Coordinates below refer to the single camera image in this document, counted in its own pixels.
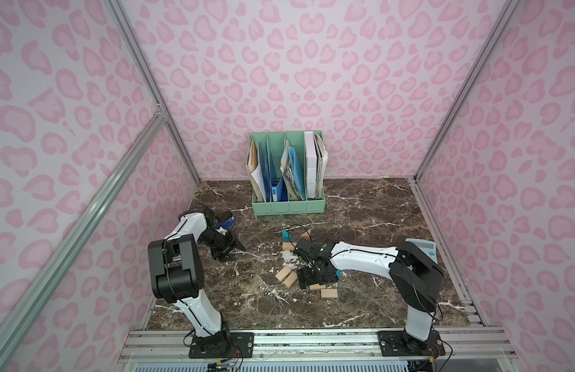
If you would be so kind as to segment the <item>natural wooden rectangular block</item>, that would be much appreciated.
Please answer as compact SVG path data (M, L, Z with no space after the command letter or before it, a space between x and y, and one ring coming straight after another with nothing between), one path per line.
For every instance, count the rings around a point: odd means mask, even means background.
M296 246L293 242L283 242L282 243L282 249L285 251L290 251L290 252L294 252Z

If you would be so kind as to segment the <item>teal triangular wooden block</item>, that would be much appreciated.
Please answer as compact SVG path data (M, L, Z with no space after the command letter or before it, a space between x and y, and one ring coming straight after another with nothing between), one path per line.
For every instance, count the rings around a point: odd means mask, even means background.
M293 240L292 235L290 235L289 232L287 232L285 229L282 231L282 239L284 242L289 242Z

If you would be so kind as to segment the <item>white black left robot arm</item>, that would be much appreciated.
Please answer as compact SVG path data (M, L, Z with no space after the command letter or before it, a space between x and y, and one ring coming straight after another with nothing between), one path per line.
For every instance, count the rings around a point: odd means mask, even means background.
M222 315L205 293L205 269L197 245L208 246L219 262L234 260L232 252L244 251L231 226L230 211L215 212L203 207L183 212L173 231L148 246L149 271L156 298L175 305L189 319L195 336L223 334Z

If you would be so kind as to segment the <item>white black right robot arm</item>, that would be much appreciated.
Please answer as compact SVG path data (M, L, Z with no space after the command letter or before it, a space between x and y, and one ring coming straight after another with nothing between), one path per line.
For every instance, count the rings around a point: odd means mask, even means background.
M405 336L419 343L428 341L444 279L436 243L408 238L399 246L376 248L343 241L316 244L303 239L294 253L305 263L297 270L302 289L335 283L345 271L391 280L408 305Z

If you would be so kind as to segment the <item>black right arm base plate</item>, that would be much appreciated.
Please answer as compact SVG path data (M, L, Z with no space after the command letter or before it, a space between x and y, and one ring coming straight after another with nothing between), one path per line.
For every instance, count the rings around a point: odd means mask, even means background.
M382 356L430 356L434 359L447 355L439 333L431 330L426 341L420 341L405 331L380 331L377 333Z

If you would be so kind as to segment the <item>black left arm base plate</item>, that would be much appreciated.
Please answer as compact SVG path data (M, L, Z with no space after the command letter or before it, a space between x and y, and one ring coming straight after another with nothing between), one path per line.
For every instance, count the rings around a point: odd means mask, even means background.
M220 331L213 336L195 336L188 344L190 359L225 359L253 356L254 333Z

